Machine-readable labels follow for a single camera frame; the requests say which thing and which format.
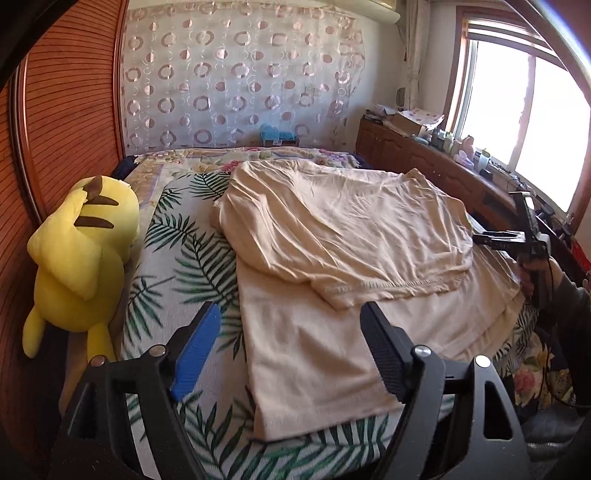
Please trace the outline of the person's right forearm grey sleeve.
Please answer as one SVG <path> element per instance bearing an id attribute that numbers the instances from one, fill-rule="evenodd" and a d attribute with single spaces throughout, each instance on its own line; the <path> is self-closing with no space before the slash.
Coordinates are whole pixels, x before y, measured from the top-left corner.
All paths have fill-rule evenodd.
<path id="1" fill-rule="evenodd" d="M 547 307 L 556 322 L 562 356 L 572 377 L 588 367 L 590 350 L 590 296 L 563 276 Z"/>

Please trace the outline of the person's right hand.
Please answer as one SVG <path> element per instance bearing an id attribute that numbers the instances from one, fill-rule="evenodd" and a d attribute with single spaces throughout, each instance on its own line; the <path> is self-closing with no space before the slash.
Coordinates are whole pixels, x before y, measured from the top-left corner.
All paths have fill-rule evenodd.
<path id="1" fill-rule="evenodd" d="M 532 259 L 518 266 L 521 289 L 532 300 L 534 293 L 543 291 L 550 301 L 559 288 L 565 274 L 553 257 Z"/>

